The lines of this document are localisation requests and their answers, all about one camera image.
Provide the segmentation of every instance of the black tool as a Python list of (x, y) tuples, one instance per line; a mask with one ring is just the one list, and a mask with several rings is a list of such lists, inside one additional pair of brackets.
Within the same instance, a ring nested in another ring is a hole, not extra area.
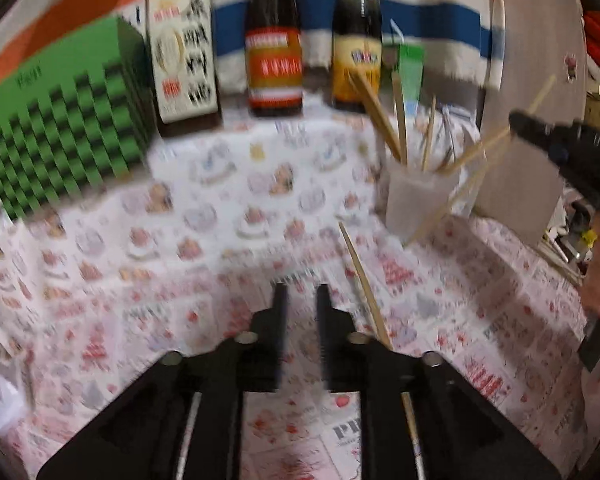
[(323, 378), (360, 392), (362, 480), (417, 480), (402, 392), (413, 400), (428, 480), (558, 480), (560, 473), (442, 356), (414, 358), (355, 331), (317, 290)]
[[(550, 126), (523, 112), (509, 116), (521, 139), (547, 153), (548, 159), (591, 205), (600, 209), (600, 131), (585, 124)], [(590, 316), (578, 354), (592, 372), (600, 362), (600, 320)]]
[[(38, 480), (238, 480), (244, 392), (272, 392), (281, 374), (286, 285), (248, 332), (212, 352), (168, 352), (43, 466)], [(190, 442), (185, 427), (201, 394)]]

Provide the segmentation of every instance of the chopstick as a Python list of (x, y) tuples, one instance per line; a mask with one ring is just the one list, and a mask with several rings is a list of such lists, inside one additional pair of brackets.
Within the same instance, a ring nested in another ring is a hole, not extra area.
[(351, 83), (357, 90), (358, 94), (362, 98), (362, 103), (365, 106), (366, 113), (369, 114), (373, 126), (378, 133), (384, 139), (384, 142), (391, 150), (391, 154), (395, 157), (395, 160), (401, 162), (400, 148), (398, 147), (398, 141), (396, 140), (395, 130), (384, 112), (380, 101), (373, 92), (371, 85), (369, 84), (365, 73), (362, 69), (353, 69), (349, 72)]
[(503, 139), (510, 137), (511, 128), (507, 126), (505, 129), (500, 131), (494, 136), (488, 137), (486, 140), (480, 140), (480, 142), (471, 146), (468, 150), (466, 150), (462, 155), (458, 157), (458, 159), (447, 166), (440, 168), (438, 173), (444, 176), (448, 176), (450, 174), (455, 173), (455, 171), (459, 170), (462, 166), (472, 161), (474, 158), (482, 155), (486, 150), (489, 150), (493, 146), (499, 144)]
[(431, 154), (431, 144), (433, 144), (433, 127), (435, 126), (435, 107), (437, 106), (437, 99), (433, 96), (431, 101), (431, 111), (429, 112), (429, 125), (427, 126), (427, 138), (424, 145), (424, 153), (422, 155), (422, 171), (427, 170), (427, 164), (429, 163), (429, 155)]
[[(538, 94), (535, 99), (532, 101), (531, 105), (526, 109), (528, 114), (534, 114), (537, 112), (542, 102), (545, 100), (548, 93), (552, 90), (553, 85), (555, 85), (556, 77), (555, 74), (551, 75)], [(462, 166), (472, 161), (474, 158), (482, 155), (482, 153), (486, 152), (487, 149), (492, 148), (496, 144), (499, 144), (501, 140), (506, 139), (511, 132), (510, 126), (507, 126), (502, 131), (498, 132), (494, 136), (488, 136), (485, 140), (480, 140), (477, 144), (471, 146), (466, 152), (462, 153), (462, 155), (452, 164), (446, 166), (445, 168), (441, 168), (438, 172), (443, 175), (450, 175), (454, 171), (457, 171)]]
[(500, 149), (489, 158), (489, 160), (486, 162), (486, 164), (482, 166), (482, 168), (480, 168), (478, 171), (476, 171), (470, 177), (468, 177), (466, 182), (462, 184), (462, 187), (459, 190), (457, 190), (447, 202), (439, 206), (439, 208), (436, 209), (435, 212), (433, 212), (428, 218), (422, 221), (422, 223), (419, 225), (413, 236), (409, 239), (409, 241), (402, 244), (402, 246), (407, 247), (413, 242), (417, 242), (418, 240), (429, 234), (435, 228), (435, 226), (439, 224), (442, 218), (444, 218), (451, 212), (453, 205), (459, 199), (461, 199), (468, 191), (470, 191), (470, 189), (473, 186), (478, 184), (486, 176), (489, 170), (499, 162), (500, 158), (506, 153), (507, 147), (508, 146), (502, 145), (502, 147), (500, 147)]
[(440, 166), (435, 171), (440, 171), (443, 167), (447, 166), (449, 162), (451, 162), (451, 157), (453, 156), (453, 148), (449, 148), (446, 150), (445, 158), (443, 158)]
[[(347, 249), (349, 250), (351, 259), (353, 260), (353, 267), (355, 267), (355, 273), (357, 274), (357, 278), (358, 280), (360, 280), (360, 284), (362, 285), (362, 291), (365, 294), (366, 303), (369, 307), (371, 317), (373, 318), (373, 324), (375, 325), (375, 335), (386, 348), (388, 348), (389, 350), (393, 350), (393, 343), (391, 342), (389, 333), (386, 330), (386, 325), (384, 324), (384, 319), (382, 318), (382, 314), (380, 313), (380, 308), (378, 307), (378, 304), (375, 301), (375, 297), (371, 290), (371, 285), (369, 284), (368, 278), (366, 278), (365, 270), (362, 268), (362, 263), (360, 263), (360, 258), (357, 256), (357, 252), (355, 251), (355, 247), (353, 247), (351, 238), (349, 238), (349, 233), (347, 233), (347, 229), (344, 227), (344, 224), (342, 222), (340, 222), (338, 225), (340, 231), (342, 232), (342, 236), (344, 237), (344, 242), (347, 245)], [(420, 439), (419, 434), (417, 433), (416, 414), (413, 410), (411, 394), (409, 394), (408, 392), (402, 392), (401, 399), (402, 405), (404, 406), (404, 412), (407, 417), (409, 433), (411, 434), (411, 442), (413, 443), (413, 453), (416, 459), (417, 477), (419, 478), (419, 480), (426, 480)]]
[(398, 135), (400, 141), (400, 160), (404, 166), (408, 165), (407, 148), (407, 114), (404, 110), (404, 94), (402, 92), (402, 78), (399, 72), (393, 72), (391, 75), (393, 84), (393, 99), (395, 101), (395, 110), (398, 115)]

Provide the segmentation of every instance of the bottle label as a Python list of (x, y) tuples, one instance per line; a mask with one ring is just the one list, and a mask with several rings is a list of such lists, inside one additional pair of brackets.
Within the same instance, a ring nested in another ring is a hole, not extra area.
[(218, 111), (211, 0), (148, 0), (148, 27), (162, 122)]
[(300, 31), (267, 27), (246, 34), (249, 103), (279, 108), (302, 103)]
[(366, 36), (334, 36), (333, 38), (333, 98), (358, 103), (357, 91), (349, 81), (352, 68), (362, 69), (371, 88), (380, 91), (382, 42)]

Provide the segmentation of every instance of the soy sauce bottle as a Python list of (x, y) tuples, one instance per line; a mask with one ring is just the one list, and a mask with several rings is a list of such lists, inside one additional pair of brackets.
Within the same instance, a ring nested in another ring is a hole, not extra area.
[(297, 0), (249, 0), (245, 17), (249, 106), (258, 117), (302, 111), (302, 46)]
[(361, 68), (377, 94), (381, 66), (380, 0), (336, 0), (333, 13), (333, 106), (339, 110), (364, 113), (364, 105), (349, 82), (349, 71)]

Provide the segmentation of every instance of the patterned tablecloth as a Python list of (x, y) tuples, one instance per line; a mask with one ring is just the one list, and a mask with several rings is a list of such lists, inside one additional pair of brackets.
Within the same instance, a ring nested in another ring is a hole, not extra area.
[(403, 250), (371, 214), (366, 120), (243, 129), (157, 150), (153, 179), (0, 226), (0, 341), (29, 352), (36, 400), (6, 439), (31, 478), (163, 352), (245, 329), (290, 274), (283, 384), (247, 396), (242, 478), (358, 478), (357, 398), (324, 391), (314, 320), (324, 280), (369, 330), (338, 219), (395, 347), (441, 352), (567, 474), (586, 436), (573, 288), (490, 221), (449, 218)]

